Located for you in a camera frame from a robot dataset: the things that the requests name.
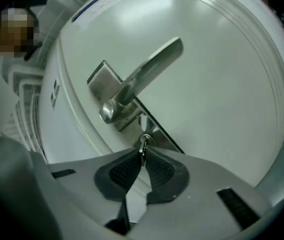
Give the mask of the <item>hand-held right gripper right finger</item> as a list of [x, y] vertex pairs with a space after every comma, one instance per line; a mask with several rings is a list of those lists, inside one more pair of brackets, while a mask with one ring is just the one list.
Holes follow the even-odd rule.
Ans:
[[151, 192], [134, 240], [229, 240], [270, 209], [254, 187], [217, 163], [149, 147]]

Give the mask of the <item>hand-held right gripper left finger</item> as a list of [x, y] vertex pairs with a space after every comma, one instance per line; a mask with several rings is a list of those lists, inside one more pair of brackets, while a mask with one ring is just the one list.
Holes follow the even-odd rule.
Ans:
[[121, 235], [143, 216], [143, 193], [136, 186], [141, 167], [136, 148], [49, 165], [55, 180], [81, 211]]

